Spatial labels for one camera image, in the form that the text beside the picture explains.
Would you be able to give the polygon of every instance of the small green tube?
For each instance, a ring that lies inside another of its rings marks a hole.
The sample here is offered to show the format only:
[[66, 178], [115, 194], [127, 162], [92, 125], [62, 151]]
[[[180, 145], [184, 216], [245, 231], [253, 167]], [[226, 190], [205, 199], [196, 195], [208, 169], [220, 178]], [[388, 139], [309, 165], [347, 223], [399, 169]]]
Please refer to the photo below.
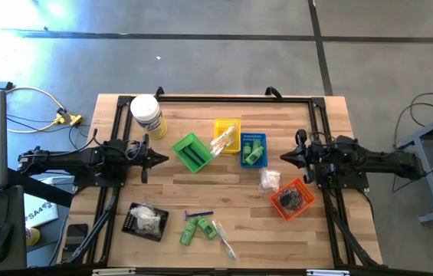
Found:
[[208, 237], [209, 239], [214, 238], [218, 233], [216, 233], [216, 231], [210, 226], [209, 222], [206, 220], [206, 218], [203, 218], [201, 216], [198, 217], [198, 226], [199, 228], [202, 230], [202, 232], [204, 233], [204, 235], [206, 235], [206, 237]]
[[192, 237], [194, 237], [195, 230], [197, 229], [196, 224], [197, 220], [195, 218], [191, 219], [185, 225], [184, 232], [182, 233], [182, 237], [180, 237], [180, 243], [186, 246], [191, 244]]
[[245, 143], [244, 149], [242, 151], [242, 159], [245, 161], [251, 153], [252, 153], [252, 148], [250, 147], [250, 143], [247, 142]]
[[264, 154], [264, 147], [260, 146], [254, 150], [245, 160], [248, 165], [254, 165], [255, 161], [259, 160]]
[[261, 146], [261, 141], [255, 140], [254, 143], [252, 144], [252, 152], [254, 152], [256, 149], [258, 149], [259, 146]]

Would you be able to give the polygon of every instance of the orange basket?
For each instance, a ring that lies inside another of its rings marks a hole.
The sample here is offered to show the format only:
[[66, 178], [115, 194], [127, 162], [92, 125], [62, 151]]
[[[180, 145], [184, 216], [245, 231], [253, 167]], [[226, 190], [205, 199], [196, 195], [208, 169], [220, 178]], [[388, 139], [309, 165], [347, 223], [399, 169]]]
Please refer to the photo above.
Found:
[[[301, 202], [299, 204], [298, 209], [296, 210], [290, 210], [285, 209], [281, 203], [280, 203], [280, 196], [284, 192], [291, 192], [296, 191], [300, 195]], [[310, 192], [310, 190], [301, 182], [300, 179], [295, 179], [283, 188], [279, 189], [277, 192], [275, 192], [273, 195], [271, 195], [271, 202], [272, 205], [276, 208], [276, 210], [279, 212], [279, 215], [283, 217], [283, 219], [287, 222], [289, 222], [291, 219], [296, 218], [299, 214], [301, 214], [304, 210], [306, 210], [308, 207], [312, 206], [316, 201], [313, 194]]]

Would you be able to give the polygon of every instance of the yellow label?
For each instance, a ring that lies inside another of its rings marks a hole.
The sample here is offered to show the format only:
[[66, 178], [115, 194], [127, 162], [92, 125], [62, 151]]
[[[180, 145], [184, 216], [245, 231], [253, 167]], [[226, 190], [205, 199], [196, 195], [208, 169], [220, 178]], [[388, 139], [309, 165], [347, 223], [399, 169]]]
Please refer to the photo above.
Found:
[[167, 133], [167, 124], [165, 122], [164, 117], [160, 117], [160, 125], [155, 130], [146, 130], [146, 132], [149, 134], [149, 137], [153, 140], [158, 140], [165, 136]]
[[27, 246], [35, 245], [40, 237], [41, 233], [36, 228], [25, 228], [25, 241]]

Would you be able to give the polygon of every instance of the wooden table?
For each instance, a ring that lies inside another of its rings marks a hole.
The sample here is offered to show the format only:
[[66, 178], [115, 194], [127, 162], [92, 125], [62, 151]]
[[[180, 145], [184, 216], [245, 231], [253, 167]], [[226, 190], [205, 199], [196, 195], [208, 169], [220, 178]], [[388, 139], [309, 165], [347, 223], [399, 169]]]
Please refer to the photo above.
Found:
[[[110, 138], [118, 94], [101, 94], [93, 114], [92, 127], [97, 139]], [[325, 97], [333, 136], [353, 136], [344, 97]], [[285, 222], [269, 200], [270, 193], [259, 192], [256, 169], [242, 169], [238, 155], [222, 155], [197, 173], [191, 173], [172, 151], [172, 146], [190, 132], [209, 144], [216, 118], [241, 119], [242, 132], [266, 133], [268, 169], [281, 172], [281, 186], [303, 177], [303, 170], [279, 159], [296, 146], [294, 134], [300, 128], [310, 131], [306, 105], [291, 103], [161, 103], [168, 132], [161, 140], [150, 140], [151, 147], [170, 160], [149, 171], [149, 183], [140, 182], [140, 168], [131, 168], [121, 189], [116, 213], [109, 267], [161, 268], [332, 268], [330, 241], [323, 198], [314, 183], [308, 188], [317, 202], [291, 222]], [[120, 136], [124, 122], [121, 121]], [[140, 140], [143, 131], [133, 121], [131, 140]], [[92, 226], [99, 189], [86, 188], [73, 199], [68, 224]], [[356, 190], [344, 190], [346, 212], [352, 233], [370, 256], [381, 263], [371, 211]], [[131, 202], [146, 202], [170, 212], [161, 242], [121, 232]], [[200, 231], [189, 247], [180, 245], [185, 227], [184, 210], [215, 212], [238, 255], [228, 258], [219, 238], [208, 240]], [[100, 255], [104, 230], [97, 243]], [[342, 236], [340, 250], [346, 259]]]

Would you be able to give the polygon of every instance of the blue container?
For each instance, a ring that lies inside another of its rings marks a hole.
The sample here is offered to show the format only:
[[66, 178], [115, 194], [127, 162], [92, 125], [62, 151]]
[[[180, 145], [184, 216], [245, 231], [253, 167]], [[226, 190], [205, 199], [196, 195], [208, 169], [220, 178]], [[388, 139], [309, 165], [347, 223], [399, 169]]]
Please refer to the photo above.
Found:
[[245, 143], [250, 143], [250, 146], [252, 146], [252, 143], [254, 141], [261, 141], [261, 146], [264, 147], [264, 154], [262, 154], [262, 157], [257, 160], [254, 165], [248, 165], [244, 163], [244, 151], [240, 151], [240, 166], [242, 168], [264, 168], [267, 167], [267, 144], [265, 143], [265, 134], [263, 133], [241, 133], [240, 134], [240, 145], [241, 148], [244, 148]]

